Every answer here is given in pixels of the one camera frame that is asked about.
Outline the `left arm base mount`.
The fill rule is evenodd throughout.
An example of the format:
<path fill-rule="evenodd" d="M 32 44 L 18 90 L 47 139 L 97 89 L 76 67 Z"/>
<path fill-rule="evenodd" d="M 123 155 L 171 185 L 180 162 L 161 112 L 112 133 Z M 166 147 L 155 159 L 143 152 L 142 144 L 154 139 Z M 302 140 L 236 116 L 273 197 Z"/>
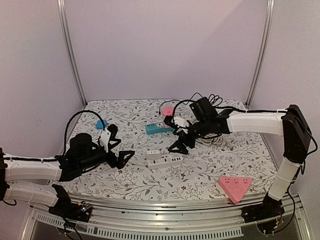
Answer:
<path fill-rule="evenodd" d="M 88 223 L 92 214 L 93 206 L 85 201 L 73 203 L 66 190 L 57 184 L 53 184 L 57 196 L 57 202 L 54 206 L 48 208 L 52 215 L 59 216 L 63 219 L 71 219 Z"/>

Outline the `teal power strip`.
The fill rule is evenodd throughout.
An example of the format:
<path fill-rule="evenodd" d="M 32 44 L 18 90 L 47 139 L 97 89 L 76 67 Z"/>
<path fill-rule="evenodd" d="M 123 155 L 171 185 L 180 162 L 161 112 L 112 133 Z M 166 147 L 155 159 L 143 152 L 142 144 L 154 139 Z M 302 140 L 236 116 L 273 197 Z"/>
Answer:
<path fill-rule="evenodd" d="M 150 123 L 145 126 L 145 131 L 147 135 L 161 134 L 166 132 L 173 132 L 174 129 L 171 127 L 166 127 L 163 122 Z"/>

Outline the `white charger adapter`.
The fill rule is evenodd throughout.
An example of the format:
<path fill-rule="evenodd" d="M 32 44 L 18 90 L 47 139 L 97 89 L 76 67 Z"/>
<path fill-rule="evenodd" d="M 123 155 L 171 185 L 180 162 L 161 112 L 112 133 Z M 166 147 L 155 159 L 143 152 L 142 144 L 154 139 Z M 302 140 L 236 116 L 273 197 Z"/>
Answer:
<path fill-rule="evenodd" d="M 147 150 L 146 159 L 147 160 L 158 160 L 162 157 L 160 150 Z"/>

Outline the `pink triangular power strip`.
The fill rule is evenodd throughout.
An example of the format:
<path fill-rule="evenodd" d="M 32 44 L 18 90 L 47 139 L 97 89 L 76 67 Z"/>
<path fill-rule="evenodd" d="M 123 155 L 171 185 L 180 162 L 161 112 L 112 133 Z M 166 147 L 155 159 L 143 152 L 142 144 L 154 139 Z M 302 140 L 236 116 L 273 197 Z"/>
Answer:
<path fill-rule="evenodd" d="M 243 199 L 251 183 L 250 177 L 221 176 L 218 180 L 219 186 L 233 204 L 238 204 Z"/>

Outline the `blue plug adapter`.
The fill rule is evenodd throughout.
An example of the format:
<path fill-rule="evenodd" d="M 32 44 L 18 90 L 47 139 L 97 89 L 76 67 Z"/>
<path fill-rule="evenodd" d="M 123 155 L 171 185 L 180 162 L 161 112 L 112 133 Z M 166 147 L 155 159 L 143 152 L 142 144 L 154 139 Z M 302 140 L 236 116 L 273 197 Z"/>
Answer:
<path fill-rule="evenodd" d="M 96 125 L 95 125 L 95 127 L 96 127 L 96 129 L 98 129 L 98 130 L 103 130 L 106 126 L 107 126 L 107 124 L 108 124 L 108 122 L 107 122 L 107 120 L 103 120 L 103 121 L 101 121 L 101 120 L 98 120 L 97 121 L 97 123 L 96 123 Z"/>

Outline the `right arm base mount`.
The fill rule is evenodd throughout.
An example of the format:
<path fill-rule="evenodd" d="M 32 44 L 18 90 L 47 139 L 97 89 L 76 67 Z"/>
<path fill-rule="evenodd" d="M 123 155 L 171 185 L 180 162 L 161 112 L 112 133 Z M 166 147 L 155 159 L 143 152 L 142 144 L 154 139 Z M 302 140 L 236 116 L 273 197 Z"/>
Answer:
<path fill-rule="evenodd" d="M 268 193 L 262 203 L 245 206 L 241 209 L 241 217 L 245 223 L 273 218 L 284 213 L 282 200 L 275 200 Z"/>

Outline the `white power strip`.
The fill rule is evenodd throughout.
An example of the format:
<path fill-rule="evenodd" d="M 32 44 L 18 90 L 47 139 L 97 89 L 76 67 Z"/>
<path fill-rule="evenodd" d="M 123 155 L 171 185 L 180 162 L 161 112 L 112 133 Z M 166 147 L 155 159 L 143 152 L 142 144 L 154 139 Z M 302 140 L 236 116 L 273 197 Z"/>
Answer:
<path fill-rule="evenodd" d="M 159 159 L 147 160 L 147 166 L 149 169 L 161 169 L 168 167 L 179 166 L 183 162 L 183 157 L 177 154 L 163 155 Z"/>

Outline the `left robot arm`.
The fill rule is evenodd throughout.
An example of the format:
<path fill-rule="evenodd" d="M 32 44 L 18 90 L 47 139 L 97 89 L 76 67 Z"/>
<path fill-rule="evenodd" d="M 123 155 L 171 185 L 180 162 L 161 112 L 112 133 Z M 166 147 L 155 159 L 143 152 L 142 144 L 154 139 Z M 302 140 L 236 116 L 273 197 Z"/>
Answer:
<path fill-rule="evenodd" d="M 27 158 L 0 154 L 0 199 L 42 204 L 54 207 L 63 217 L 74 213 L 74 205 L 66 190 L 59 184 L 45 186 L 35 180 L 70 182 L 101 164 L 121 170 L 135 154 L 112 149 L 121 142 L 104 131 L 98 143 L 88 133 L 79 133 L 69 141 L 69 149 L 52 158 Z"/>

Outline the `small pink square adapter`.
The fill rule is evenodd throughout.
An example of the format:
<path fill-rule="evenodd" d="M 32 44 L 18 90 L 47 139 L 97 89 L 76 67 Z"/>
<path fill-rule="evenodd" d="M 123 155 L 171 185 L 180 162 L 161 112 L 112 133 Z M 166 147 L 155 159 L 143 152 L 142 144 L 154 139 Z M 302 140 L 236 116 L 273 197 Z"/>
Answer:
<path fill-rule="evenodd" d="M 173 111 L 174 111 L 174 107 L 173 106 L 165 106 L 161 108 L 161 113 L 164 117 L 166 116 L 172 116 L 173 115 Z"/>

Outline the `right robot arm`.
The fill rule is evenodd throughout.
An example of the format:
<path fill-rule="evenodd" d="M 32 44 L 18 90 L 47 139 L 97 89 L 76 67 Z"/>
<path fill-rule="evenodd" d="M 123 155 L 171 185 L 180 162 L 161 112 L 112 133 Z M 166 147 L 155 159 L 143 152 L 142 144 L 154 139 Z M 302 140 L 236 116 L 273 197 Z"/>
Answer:
<path fill-rule="evenodd" d="M 282 197 L 298 174 L 304 173 L 306 158 L 312 154 L 310 144 L 316 142 L 300 108 L 291 104 L 277 110 L 242 110 L 232 106 L 214 106 L 207 97 L 191 101 L 189 107 L 196 118 L 195 123 L 175 113 L 164 118 L 164 123 L 178 136 L 168 148 L 171 153 L 187 155 L 187 149 L 193 149 L 197 139 L 206 139 L 209 134 L 220 136 L 248 132 L 283 137 L 282 162 L 258 208 L 262 218 L 269 218 L 278 210 Z"/>

